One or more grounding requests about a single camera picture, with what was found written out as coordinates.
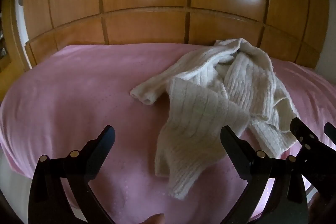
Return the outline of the white knitted sweater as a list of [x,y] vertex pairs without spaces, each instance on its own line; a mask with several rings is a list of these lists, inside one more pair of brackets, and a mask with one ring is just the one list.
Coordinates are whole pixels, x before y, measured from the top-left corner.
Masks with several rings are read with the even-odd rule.
[[224,126],[237,136],[251,130],[272,157],[295,143],[289,125],[298,111],[270,57],[245,39],[191,51],[139,84],[131,96],[152,105],[163,93],[170,110],[158,136],[154,170],[169,179],[169,194],[179,200],[226,155],[220,136]]

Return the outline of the wooden wardrobe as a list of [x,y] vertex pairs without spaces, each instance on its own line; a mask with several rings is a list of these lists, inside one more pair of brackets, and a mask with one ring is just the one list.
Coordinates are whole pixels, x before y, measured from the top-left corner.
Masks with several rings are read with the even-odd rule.
[[72,44],[244,38],[269,56],[314,68],[329,0],[12,0],[12,41],[30,68]]

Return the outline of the wooden shelf unit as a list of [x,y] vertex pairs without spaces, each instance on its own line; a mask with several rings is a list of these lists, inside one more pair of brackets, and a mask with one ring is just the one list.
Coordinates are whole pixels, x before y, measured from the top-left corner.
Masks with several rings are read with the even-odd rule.
[[1,99],[11,85],[30,70],[19,39],[15,0],[2,0],[2,30],[7,55],[1,59]]

